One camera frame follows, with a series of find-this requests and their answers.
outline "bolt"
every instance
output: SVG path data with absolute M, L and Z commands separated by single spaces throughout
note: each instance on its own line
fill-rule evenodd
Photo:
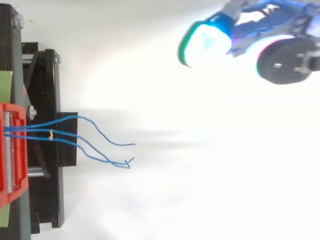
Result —
M 37 115 L 37 110 L 35 110 L 34 106 L 31 105 L 29 106 L 28 113 L 29 113 L 29 118 L 33 120 Z
M 60 57 L 60 55 L 55 55 L 55 56 L 54 56 L 54 62 L 55 62 L 56 64 L 61 64 L 61 57 Z
M 21 30 L 25 26 L 24 17 L 21 14 L 14 15 L 12 19 L 12 26 L 18 30 Z
M 273 67 L 275 67 L 276 69 L 280 69 L 282 68 L 282 63 L 275 63 Z

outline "small robot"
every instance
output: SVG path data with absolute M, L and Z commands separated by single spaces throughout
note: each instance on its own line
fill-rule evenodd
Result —
M 261 12 L 257 21 L 238 23 L 241 13 Z M 320 5 L 291 0 L 231 0 L 213 16 L 194 23 L 182 39 L 178 58 L 188 67 L 211 64 L 214 58 L 259 51 L 257 73 L 273 84 L 301 82 L 320 71 Z

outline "red plastic clamp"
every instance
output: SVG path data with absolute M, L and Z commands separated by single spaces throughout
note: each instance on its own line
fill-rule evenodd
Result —
M 0 208 L 20 197 L 29 187 L 28 181 L 28 156 L 27 140 L 23 138 L 10 138 L 11 160 L 10 167 L 11 190 L 8 191 L 5 138 L 5 114 L 10 114 L 11 127 L 26 126 L 26 109 L 20 105 L 0 103 Z M 26 136 L 25 132 L 10 133 L 18 136 Z

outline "wire bundle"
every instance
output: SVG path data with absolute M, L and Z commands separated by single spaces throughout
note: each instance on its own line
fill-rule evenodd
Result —
M 43 129 L 41 127 L 46 127 L 46 126 L 50 126 L 50 125 L 54 125 L 60 122 L 63 122 L 65 120 L 68 119 L 84 119 L 90 123 L 92 123 L 94 125 L 94 127 L 97 129 L 97 131 L 111 144 L 116 145 L 116 146 L 120 146 L 120 147 L 124 147 L 124 146 L 134 146 L 136 145 L 135 143 L 130 143 L 130 144 L 118 144 L 115 143 L 113 141 L 111 141 L 109 138 L 107 138 L 106 135 L 104 135 L 104 133 L 98 128 L 98 126 L 95 124 L 94 121 L 84 117 L 84 116 L 77 116 L 77 115 L 73 115 L 73 116 L 66 116 L 64 118 L 61 119 L 57 119 L 54 121 L 50 121 L 50 122 L 46 122 L 46 123 L 42 123 L 42 124 L 35 124 L 35 125 L 27 125 L 27 126 L 7 126 L 4 127 L 4 131 L 5 131 L 5 136 L 6 137 L 10 137 L 10 138 L 19 138 L 19 139 L 27 139 L 27 140 L 38 140 L 38 141 L 53 141 L 53 142 L 60 142 L 60 143 L 65 143 L 65 144 L 69 144 L 72 145 L 74 147 L 78 147 L 79 149 L 81 149 L 84 153 L 84 155 L 86 155 L 88 158 L 97 160 L 99 162 L 103 162 L 103 163 L 110 163 L 115 167 L 118 168 L 125 168 L 125 169 L 130 169 L 130 165 L 129 163 L 134 160 L 135 158 L 131 158 L 129 161 L 124 160 L 124 162 L 116 162 L 116 161 L 111 161 L 105 154 L 103 154 L 102 152 L 100 152 L 98 149 L 96 149 L 89 141 L 87 141 L 85 138 L 76 135 L 76 134 L 72 134 L 69 132 L 64 132 L 64 131 L 58 131 L 58 130 L 53 130 L 53 129 Z M 50 133 L 50 136 L 48 138 L 46 137 L 33 137 L 33 136 L 21 136 L 21 135 L 15 135 L 14 133 L 21 133 L 21 132 L 43 132 L 43 133 Z M 70 136 L 70 137 L 75 137 L 78 139 L 83 140 L 84 142 L 86 142 L 93 150 L 95 150 L 98 154 L 100 154 L 101 156 L 103 156 L 105 158 L 104 159 L 99 159 L 97 157 L 91 156 L 89 154 L 87 154 L 87 152 L 85 151 L 85 149 L 80 146 L 79 144 L 76 144 L 74 142 L 71 141 L 67 141 L 64 139 L 60 139 L 60 138 L 53 138 L 53 134 L 60 134 L 60 135 L 65 135 L 65 136 Z

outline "glowing led light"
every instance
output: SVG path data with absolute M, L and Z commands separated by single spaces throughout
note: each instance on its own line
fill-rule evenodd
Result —
M 262 51 L 266 49 L 266 47 L 268 47 L 269 45 L 277 41 L 284 40 L 284 39 L 292 39 L 292 38 L 294 37 L 290 35 L 277 35 L 277 36 L 266 37 L 259 41 L 256 41 L 246 50 L 247 63 L 249 63 L 250 65 L 252 64 L 254 66 L 253 68 L 255 69 L 255 72 L 259 75 L 257 71 L 257 61 Z
M 231 46 L 231 39 L 217 27 L 200 24 L 186 44 L 184 61 L 189 67 L 212 66 Z

